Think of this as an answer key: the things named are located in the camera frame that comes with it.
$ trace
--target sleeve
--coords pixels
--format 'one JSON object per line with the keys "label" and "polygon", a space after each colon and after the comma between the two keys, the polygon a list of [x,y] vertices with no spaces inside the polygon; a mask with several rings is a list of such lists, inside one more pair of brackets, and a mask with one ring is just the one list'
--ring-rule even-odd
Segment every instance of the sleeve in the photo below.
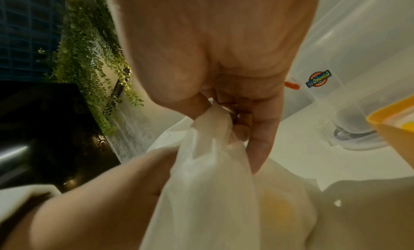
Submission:
{"label": "sleeve", "polygon": [[53,185],[29,185],[0,190],[0,246],[28,212],[58,195],[60,192]]}

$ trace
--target white countertop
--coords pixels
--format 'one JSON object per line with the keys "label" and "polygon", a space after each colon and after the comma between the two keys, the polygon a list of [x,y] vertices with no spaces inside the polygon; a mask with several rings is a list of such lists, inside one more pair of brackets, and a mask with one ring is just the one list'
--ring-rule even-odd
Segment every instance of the white countertop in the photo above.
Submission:
{"label": "white countertop", "polygon": [[414,176],[414,170],[390,146],[370,151],[331,147],[316,131],[318,120],[316,104],[283,120],[270,158],[301,177],[316,179],[321,190],[341,180]]}

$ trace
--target green leaves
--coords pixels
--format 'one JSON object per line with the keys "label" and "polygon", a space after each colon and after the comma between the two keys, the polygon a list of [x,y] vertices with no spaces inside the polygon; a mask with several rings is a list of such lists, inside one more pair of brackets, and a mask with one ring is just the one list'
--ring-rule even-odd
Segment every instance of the green leaves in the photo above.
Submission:
{"label": "green leaves", "polygon": [[104,64],[116,73],[132,106],[143,106],[143,100],[130,87],[131,74],[124,72],[129,66],[122,55],[106,1],[65,0],[65,3],[66,7],[59,7],[63,25],[58,51],[44,60],[52,66],[49,79],[77,84],[102,132],[113,134],[116,128],[110,119],[116,114],[115,104],[122,100],[114,99],[112,91],[108,91],[112,86],[102,70]]}

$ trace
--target hand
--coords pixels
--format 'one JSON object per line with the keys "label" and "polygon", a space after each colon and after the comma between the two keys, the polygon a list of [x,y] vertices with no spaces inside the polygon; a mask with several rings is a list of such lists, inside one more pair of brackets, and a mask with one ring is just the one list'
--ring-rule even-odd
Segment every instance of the hand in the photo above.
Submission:
{"label": "hand", "polygon": [[122,50],[150,98],[193,119],[207,97],[250,136],[253,173],[267,159],[283,86],[318,0],[107,0]]}
{"label": "hand", "polygon": [[1,250],[138,249],[177,149],[160,149],[103,173],[31,211]]}

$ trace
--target forearm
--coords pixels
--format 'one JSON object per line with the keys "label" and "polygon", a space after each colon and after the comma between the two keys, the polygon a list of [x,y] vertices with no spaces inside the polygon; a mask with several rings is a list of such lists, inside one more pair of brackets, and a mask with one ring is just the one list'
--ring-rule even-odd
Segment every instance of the forearm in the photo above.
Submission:
{"label": "forearm", "polygon": [[138,249],[176,150],[118,166],[29,213],[2,250]]}

